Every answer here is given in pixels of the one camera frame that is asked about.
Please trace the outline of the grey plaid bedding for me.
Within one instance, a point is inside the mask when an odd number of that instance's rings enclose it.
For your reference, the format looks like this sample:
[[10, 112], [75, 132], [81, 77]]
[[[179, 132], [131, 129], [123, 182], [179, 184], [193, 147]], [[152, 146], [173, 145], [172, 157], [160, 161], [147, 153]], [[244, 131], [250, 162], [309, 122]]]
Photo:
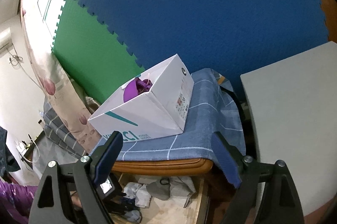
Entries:
[[46, 98], [43, 104], [43, 120], [45, 122], [44, 132], [47, 138], [77, 159], [87, 155], [87, 152], [76, 141]]

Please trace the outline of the white folded underwear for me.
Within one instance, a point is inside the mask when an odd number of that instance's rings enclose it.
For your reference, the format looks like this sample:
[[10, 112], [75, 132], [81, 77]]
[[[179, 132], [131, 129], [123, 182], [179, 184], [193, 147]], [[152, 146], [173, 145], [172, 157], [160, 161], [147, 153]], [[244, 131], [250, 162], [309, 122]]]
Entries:
[[148, 208], [152, 195], [147, 190], [147, 184], [129, 182], [123, 189], [126, 198], [134, 199], [135, 205], [140, 208]]

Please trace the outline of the floral pink pillow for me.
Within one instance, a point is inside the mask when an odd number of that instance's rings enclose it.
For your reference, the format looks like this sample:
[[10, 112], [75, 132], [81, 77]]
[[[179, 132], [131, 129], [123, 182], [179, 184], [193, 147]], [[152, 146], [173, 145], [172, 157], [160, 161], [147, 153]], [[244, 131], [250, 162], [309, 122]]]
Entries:
[[100, 141], [100, 134], [88, 118], [99, 104], [68, 76], [52, 53], [52, 37], [42, 21], [37, 0], [21, 0], [20, 7], [27, 55], [39, 86], [76, 142], [90, 153]]

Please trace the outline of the white XINCCI shoe box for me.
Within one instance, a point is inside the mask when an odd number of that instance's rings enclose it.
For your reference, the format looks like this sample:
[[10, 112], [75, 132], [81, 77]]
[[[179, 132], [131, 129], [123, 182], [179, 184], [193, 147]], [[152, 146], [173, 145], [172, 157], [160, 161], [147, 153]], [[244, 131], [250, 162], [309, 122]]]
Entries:
[[149, 92], [124, 103], [124, 88], [135, 77], [132, 78], [90, 116], [89, 123], [105, 139], [114, 131], [120, 132], [125, 143], [183, 133], [194, 81], [179, 55], [173, 55], [136, 77], [152, 81]]

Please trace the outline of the wooden drawer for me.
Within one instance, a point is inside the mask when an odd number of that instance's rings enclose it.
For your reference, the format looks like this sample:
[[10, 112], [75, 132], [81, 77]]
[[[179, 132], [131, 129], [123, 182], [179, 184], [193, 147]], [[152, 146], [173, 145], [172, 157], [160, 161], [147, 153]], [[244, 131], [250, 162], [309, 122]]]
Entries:
[[[122, 173], [119, 183], [124, 188], [128, 182], [149, 184], [157, 178], [159, 177]], [[178, 202], [171, 198], [167, 201], [152, 198], [149, 208], [140, 209], [142, 213], [141, 223], [206, 223], [209, 210], [209, 186], [202, 177], [191, 178], [196, 193], [191, 197], [190, 203], [186, 208], [178, 205]], [[114, 223], [132, 223], [117, 214], [110, 214], [110, 217]]]

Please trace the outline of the light grey patterned underwear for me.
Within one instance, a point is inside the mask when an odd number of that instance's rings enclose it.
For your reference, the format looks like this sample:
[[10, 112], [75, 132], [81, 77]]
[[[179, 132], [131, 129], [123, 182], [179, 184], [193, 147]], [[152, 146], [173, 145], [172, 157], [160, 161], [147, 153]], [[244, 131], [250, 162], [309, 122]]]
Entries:
[[188, 207], [195, 193], [196, 189], [191, 177], [170, 177], [170, 200], [173, 200], [179, 207]]

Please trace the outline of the blue checked cloth cover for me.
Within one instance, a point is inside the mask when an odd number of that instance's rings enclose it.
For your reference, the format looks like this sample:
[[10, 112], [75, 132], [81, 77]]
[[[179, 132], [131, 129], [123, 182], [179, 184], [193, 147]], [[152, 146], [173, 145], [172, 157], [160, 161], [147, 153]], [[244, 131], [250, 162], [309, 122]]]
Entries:
[[123, 142], [118, 161], [163, 161], [204, 158], [215, 160], [211, 136], [220, 132], [227, 142], [245, 153], [239, 109], [230, 96], [229, 80], [212, 69], [190, 73], [194, 81], [183, 133]]

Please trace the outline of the purple bra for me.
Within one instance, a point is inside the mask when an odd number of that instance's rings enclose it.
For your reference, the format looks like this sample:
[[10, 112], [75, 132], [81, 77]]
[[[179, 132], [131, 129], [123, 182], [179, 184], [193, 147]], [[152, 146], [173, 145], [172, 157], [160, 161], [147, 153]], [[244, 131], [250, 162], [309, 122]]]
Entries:
[[152, 81], [150, 79], [141, 80], [139, 77], [135, 77], [124, 88], [123, 102], [126, 103], [142, 93], [149, 92], [151, 87]]

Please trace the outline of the light blue underwear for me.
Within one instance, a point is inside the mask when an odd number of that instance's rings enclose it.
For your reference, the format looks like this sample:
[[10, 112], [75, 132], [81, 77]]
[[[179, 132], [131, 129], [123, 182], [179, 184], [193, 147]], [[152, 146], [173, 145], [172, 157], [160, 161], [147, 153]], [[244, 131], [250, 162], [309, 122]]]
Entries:
[[123, 217], [132, 223], [141, 223], [142, 213], [139, 210], [127, 211]]

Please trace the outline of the white cabinet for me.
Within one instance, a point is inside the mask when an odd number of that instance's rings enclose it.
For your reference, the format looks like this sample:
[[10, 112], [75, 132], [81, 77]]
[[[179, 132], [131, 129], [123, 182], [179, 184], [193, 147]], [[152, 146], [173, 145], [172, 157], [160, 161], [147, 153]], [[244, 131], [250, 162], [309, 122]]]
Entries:
[[286, 162], [304, 215], [336, 194], [336, 43], [241, 76], [259, 159]]

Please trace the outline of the green foam wall mat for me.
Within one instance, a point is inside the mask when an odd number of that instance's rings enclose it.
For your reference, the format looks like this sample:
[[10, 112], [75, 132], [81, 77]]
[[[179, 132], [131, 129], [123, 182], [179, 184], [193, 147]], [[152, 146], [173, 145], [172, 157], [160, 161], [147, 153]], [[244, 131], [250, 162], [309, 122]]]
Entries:
[[102, 104], [122, 84], [144, 71], [136, 56], [76, 0], [65, 0], [52, 52], [86, 94]]

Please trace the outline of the blue foam wall mat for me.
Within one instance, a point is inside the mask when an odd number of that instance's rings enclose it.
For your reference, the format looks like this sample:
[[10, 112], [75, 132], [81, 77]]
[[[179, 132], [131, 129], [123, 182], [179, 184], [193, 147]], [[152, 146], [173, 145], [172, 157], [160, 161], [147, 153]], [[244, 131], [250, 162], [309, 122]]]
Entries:
[[320, 0], [76, 0], [150, 68], [177, 54], [212, 68], [237, 96], [241, 75], [328, 40]]

